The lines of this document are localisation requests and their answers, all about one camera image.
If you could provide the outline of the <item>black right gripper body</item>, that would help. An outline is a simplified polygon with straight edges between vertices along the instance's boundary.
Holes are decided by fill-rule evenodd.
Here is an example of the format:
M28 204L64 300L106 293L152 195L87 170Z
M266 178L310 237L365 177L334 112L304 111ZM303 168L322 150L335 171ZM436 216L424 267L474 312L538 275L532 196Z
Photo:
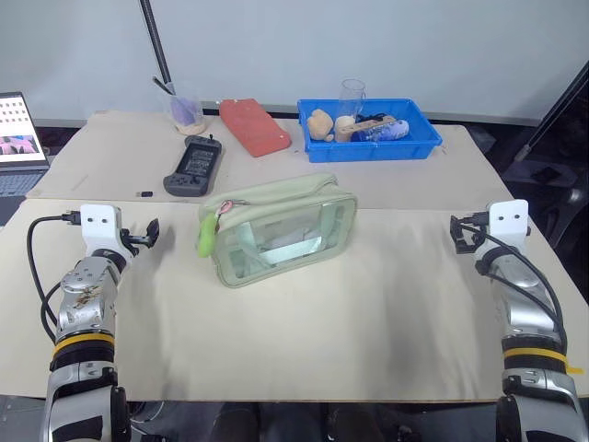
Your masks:
M466 216L462 219L462 224L471 227L471 244L466 245L466 253L474 253L476 249L485 241L484 235L487 233L489 225L489 213L477 212Z

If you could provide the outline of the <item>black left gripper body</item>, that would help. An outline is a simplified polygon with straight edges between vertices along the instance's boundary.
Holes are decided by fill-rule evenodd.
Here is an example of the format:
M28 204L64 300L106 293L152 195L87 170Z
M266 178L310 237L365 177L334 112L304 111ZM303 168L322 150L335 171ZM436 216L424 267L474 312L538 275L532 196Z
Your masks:
M132 254L132 256L137 256L139 254L139 246L148 246L148 237L132 235L127 228L121 229L120 238L122 245Z

